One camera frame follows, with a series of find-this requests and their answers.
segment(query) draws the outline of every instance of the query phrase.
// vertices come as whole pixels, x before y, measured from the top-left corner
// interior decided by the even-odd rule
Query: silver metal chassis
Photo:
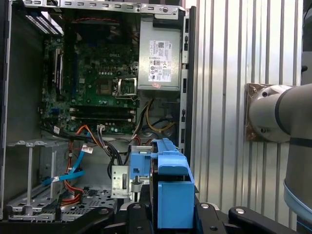
[[[167,20],[178,20],[178,12],[179,11],[186,11],[188,10],[183,9],[179,6],[167,6],[167,5],[152,5],[152,4],[141,4],[141,3],[128,3],[128,2],[107,2],[107,1],[101,1],[101,0],[57,0],[57,5],[50,5],[48,3],[48,0],[22,0],[25,7],[30,8],[53,8],[55,11],[59,12],[62,8],[70,8],[70,9],[84,9],[84,10],[103,10],[103,11],[114,11],[114,12],[123,12],[123,13],[137,13],[137,14],[143,14],[143,15],[153,15],[156,19],[167,19]],[[188,33],[185,32],[185,24],[186,19],[188,18],[188,13],[186,13],[186,16],[184,17],[184,27],[183,32],[181,32],[182,41],[181,44],[184,45]],[[182,77],[180,82],[182,86],[183,78],[187,78],[187,69],[185,69],[185,65],[188,63],[188,51],[182,50],[181,60],[183,66],[182,66]],[[181,108],[180,108],[180,115],[182,116],[182,111],[184,111],[186,108],[186,94],[181,91]],[[179,142],[181,142],[182,136],[181,134],[184,133],[182,129],[184,129],[184,123],[179,125]],[[34,143],[33,145],[30,143],[28,145],[27,142],[15,142],[11,144],[10,146],[15,145],[25,145],[27,147],[35,147],[36,145],[46,146],[48,144],[45,143]],[[180,149],[184,147],[183,144],[179,144]],[[51,169],[51,174],[58,174],[55,170]],[[31,177],[28,178],[28,187],[31,188]],[[1,192],[3,193],[3,181],[1,181]],[[110,192],[109,194],[106,192],[103,192],[106,189],[100,188],[94,188],[98,190],[98,195],[95,197],[86,197],[83,200],[83,206],[84,208],[80,208],[79,206],[74,206],[71,208],[66,208],[62,211],[62,220],[63,221],[71,221],[76,219],[77,217],[83,215],[84,213],[88,212],[91,208],[101,206],[102,202],[105,202],[105,206],[116,206],[116,201],[112,198],[110,198]],[[31,195],[37,195],[36,199],[30,199]],[[23,194],[22,196],[12,200],[7,204],[8,207],[12,208],[13,215],[10,217],[11,220],[29,220],[29,221],[53,221],[55,219],[55,212],[53,210],[51,211],[43,211],[43,208],[46,208],[47,206],[51,205],[51,201],[47,200],[47,197],[56,197],[56,191],[53,185],[51,185],[51,188],[45,189],[41,186],[38,186],[34,189],[28,189],[28,192]],[[28,206],[28,214],[25,214],[25,209],[23,208],[27,203],[30,203],[31,205]],[[2,219],[2,207],[0,207],[0,219]]]
[[[129,2],[108,2],[94,0],[56,0],[57,5],[47,4],[47,0],[23,0],[26,7],[72,8],[84,10],[103,10],[124,13],[155,14],[157,19],[178,19],[180,6],[165,6]]]
[[[111,198],[111,188],[106,186],[89,187],[90,190],[96,190],[97,193],[93,196],[88,196],[87,192],[83,194],[83,200],[81,204],[67,206],[61,208],[61,220],[64,222],[73,221],[90,210],[105,206],[115,209],[117,206],[117,200]],[[51,191],[50,189],[44,189],[42,186],[38,186],[32,190],[32,194],[38,194],[36,198],[32,200],[33,214],[26,215],[23,211],[23,207],[26,201],[27,194],[23,194],[16,199],[10,201],[7,207],[12,211],[10,220],[23,220],[23,221],[54,221],[55,220],[55,202],[56,200],[48,200]]]

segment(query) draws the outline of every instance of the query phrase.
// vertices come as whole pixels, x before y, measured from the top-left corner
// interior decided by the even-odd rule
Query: black cable
[[[63,130],[60,130],[59,133],[54,133],[54,131],[52,130],[53,129],[53,126],[50,124],[50,123],[47,123],[47,125],[49,125],[50,129],[47,129],[47,128],[44,128],[42,127],[43,130],[47,131],[48,133],[54,135],[54,136],[57,136],[57,137],[60,137],[60,138],[64,138],[64,139],[69,139],[69,140],[83,140],[83,141],[86,141],[86,142],[90,142],[90,143],[93,143],[93,144],[96,144],[96,142],[94,142],[93,138],[91,136],[84,136],[84,135],[73,135],[73,134],[70,134],[70,133],[67,133]],[[108,153],[109,157],[110,157],[110,162],[109,162],[109,165],[108,165],[108,168],[107,168],[107,174],[108,176],[111,178],[111,175],[112,175],[112,166],[114,165],[114,161],[115,159],[117,160],[117,164],[118,165],[123,165],[123,162],[122,162],[122,158],[120,156],[120,153],[118,152],[118,150],[108,141],[105,141],[103,139],[99,139],[99,138],[96,138],[98,141],[101,142],[101,144],[104,143],[104,145],[107,147],[106,148],[103,148],[105,150],[106,153]]]

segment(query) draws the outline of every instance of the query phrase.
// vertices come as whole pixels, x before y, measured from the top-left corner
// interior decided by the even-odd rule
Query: black metal edge
[[[1,134],[0,134],[0,188],[2,168],[4,167],[4,145],[3,145],[3,126],[5,124],[5,81],[7,76],[7,61],[6,61],[6,45],[9,38],[9,21],[8,21],[8,6],[9,0],[0,1],[0,103],[1,103]]]
[[[289,144],[312,148],[312,139],[291,137]]]
[[[189,70],[186,88],[186,116],[185,116],[185,143],[184,155],[188,163],[191,163],[192,121],[193,121],[193,88],[195,69],[195,19],[196,7],[190,8],[189,17]]]
[[[275,105],[275,110],[274,110],[274,113],[275,113],[275,120],[277,122],[277,125],[279,126],[279,128],[286,134],[290,135],[290,133],[287,131],[287,129],[283,126],[281,120],[280,120],[280,117],[279,117],[279,105],[281,104],[281,101],[284,97],[284,95],[289,91],[290,89],[286,90],[285,92],[283,92],[281,94],[281,96],[279,96],[277,102],[276,102],[276,105]]]

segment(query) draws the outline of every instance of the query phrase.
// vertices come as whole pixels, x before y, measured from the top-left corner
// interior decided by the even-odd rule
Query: screw
[[[201,208],[204,208],[204,209],[207,209],[207,208],[209,208],[209,205],[208,205],[208,204],[206,204],[206,203],[204,203],[204,204],[201,204],[200,206],[201,206]]]
[[[235,209],[235,211],[241,215],[245,213],[245,211],[243,209],[240,209],[240,208]]]
[[[216,230],[218,230],[218,228],[215,227],[215,226],[211,226],[211,227],[210,227],[210,230],[211,230],[211,231],[216,231]]]
[[[100,215],[105,215],[108,213],[108,210],[107,209],[102,209],[98,212]]]

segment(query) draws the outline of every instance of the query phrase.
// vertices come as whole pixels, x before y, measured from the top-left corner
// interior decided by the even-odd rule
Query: metal bracket
[[[246,96],[245,96],[245,139],[247,141],[265,141],[267,142],[266,139],[261,137],[257,132],[253,129],[249,117],[248,117],[248,112],[249,112],[249,107],[252,102],[252,99],[258,95],[258,93],[264,89],[268,88],[272,85],[270,84],[256,84],[256,83],[250,83],[246,84]]]
[[[105,0],[22,0],[25,7],[72,8],[102,10],[137,14],[155,14],[158,19],[177,20],[178,12],[185,11],[180,6],[154,5],[130,2],[108,2]]]
[[[112,166],[112,198],[129,197],[129,166]]]
[[[32,206],[33,200],[32,200],[32,191],[33,191],[33,148],[36,146],[44,146],[44,147],[54,147],[59,146],[60,144],[63,144],[64,141],[59,140],[50,140],[50,139],[32,139],[32,140],[20,140],[16,142],[8,143],[7,146],[9,147],[15,147],[18,145],[23,145],[28,148],[28,177],[27,177],[27,197],[26,202],[21,203],[22,211],[28,216],[30,220],[32,220],[33,212],[38,211],[38,207]]]

